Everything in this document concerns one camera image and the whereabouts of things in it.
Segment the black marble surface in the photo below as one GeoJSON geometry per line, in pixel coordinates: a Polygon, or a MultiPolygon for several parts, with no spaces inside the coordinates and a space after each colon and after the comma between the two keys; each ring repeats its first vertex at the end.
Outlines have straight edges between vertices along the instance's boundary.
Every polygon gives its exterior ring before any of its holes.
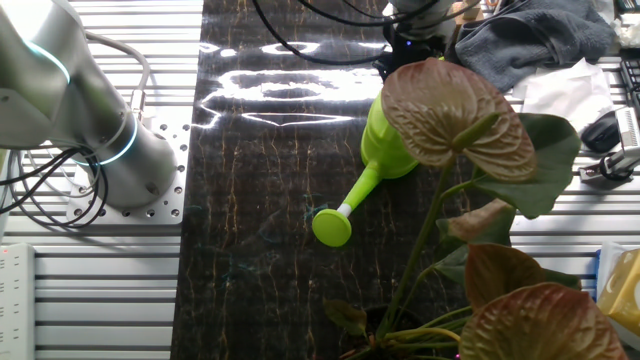
{"type": "MultiPolygon", "coordinates": [[[[309,55],[381,50],[378,28],[338,25],[292,0],[261,3],[309,55]]],[[[386,2],[355,4],[379,14],[386,2]]],[[[318,5],[366,21],[339,0],[318,5]]],[[[382,86],[377,71],[297,58],[275,45],[246,0],[205,1],[202,42],[210,45],[199,64],[172,359],[337,359],[341,331],[325,317],[323,297],[362,308],[390,300],[438,171],[383,182],[350,217],[348,245],[324,246],[311,219],[337,208],[364,168],[359,144],[382,86]]],[[[460,163],[451,183],[470,173],[460,163]]],[[[482,200],[460,196],[442,215],[482,200]]],[[[434,234],[422,268],[436,242],[434,234]]],[[[412,310],[428,320],[464,305],[459,286],[433,275],[412,310]]]]}

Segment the dark gray cloth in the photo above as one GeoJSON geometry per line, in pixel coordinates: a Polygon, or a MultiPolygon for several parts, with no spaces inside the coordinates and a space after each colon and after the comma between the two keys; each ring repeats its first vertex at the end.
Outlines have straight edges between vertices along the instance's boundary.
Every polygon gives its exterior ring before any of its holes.
{"type": "Polygon", "coordinates": [[[543,64],[597,60],[614,37],[590,0],[519,0],[463,26],[455,55],[505,92],[543,64]]]}

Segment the anthurium leaf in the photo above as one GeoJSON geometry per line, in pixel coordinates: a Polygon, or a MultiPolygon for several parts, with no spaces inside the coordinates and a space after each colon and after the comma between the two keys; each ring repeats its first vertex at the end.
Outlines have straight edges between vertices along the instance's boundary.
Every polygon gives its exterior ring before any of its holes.
{"type": "Polygon", "coordinates": [[[434,58],[408,64],[387,78],[381,99],[389,124],[424,165],[443,167],[462,152],[501,181],[535,173],[533,145],[518,115],[471,70],[434,58]],[[489,117],[494,113],[498,119],[489,117]]]}
{"type": "Polygon", "coordinates": [[[465,243],[511,246],[509,230],[515,215],[513,206],[495,199],[462,216],[438,220],[440,244],[436,247],[436,261],[444,259],[465,243]]]}
{"type": "Polygon", "coordinates": [[[440,274],[448,277],[460,285],[464,285],[464,267],[469,256],[469,248],[462,245],[444,259],[438,261],[434,268],[440,274]]]}
{"type": "Polygon", "coordinates": [[[462,360],[626,360],[589,294],[543,283],[476,312],[462,331],[462,360]]]}
{"type": "Polygon", "coordinates": [[[545,282],[553,282],[575,290],[582,290],[582,281],[575,275],[544,269],[544,279],[545,282]]]}
{"type": "Polygon", "coordinates": [[[580,150],[580,139],[567,120],[552,115],[520,114],[536,151],[533,178],[504,183],[478,170],[474,186],[515,206],[529,219],[551,211],[562,191],[571,183],[571,167],[580,150]]]}
{"type": "Polygon", "coordinates": [[[500,296],[544,281],[544,271],[531,256],[495,244],[469,245],[464,274],[474,311],[500,296]]]}
{"type": "Polygon", "coordinates": [[[336,325],[344,328],[349,335],[365,334],[367,313],[358,310],[346,301],[323,299],[324,312],[336,325]]]}

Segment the computer mouse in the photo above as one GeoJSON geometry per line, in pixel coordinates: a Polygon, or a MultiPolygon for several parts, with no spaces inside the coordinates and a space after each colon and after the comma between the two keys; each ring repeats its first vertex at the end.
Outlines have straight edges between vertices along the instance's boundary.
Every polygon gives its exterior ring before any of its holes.
{"type": "Polygon", "coordinates": [[[610,111],[596,122],[587,126],[580,136],[582,142],[591,150],[606,153],[620,143],[620,130],[616,112],[610,111]]]}

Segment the green watering can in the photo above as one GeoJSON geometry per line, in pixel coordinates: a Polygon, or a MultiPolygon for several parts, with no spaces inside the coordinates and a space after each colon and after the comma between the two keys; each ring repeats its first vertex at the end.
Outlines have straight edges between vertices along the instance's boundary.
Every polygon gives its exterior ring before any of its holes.
{"type": "Polygon", "coordinates": [[[320,211],[313,219],[313,232],[322,243],[344,245],[351,237],[349,215],[383,179],[408,174],[418,162],[405,150],[400,134],[389,125],[382,112],[380,95],[375,99],[360,145],[366,168],[337,210],[320,211]]]}

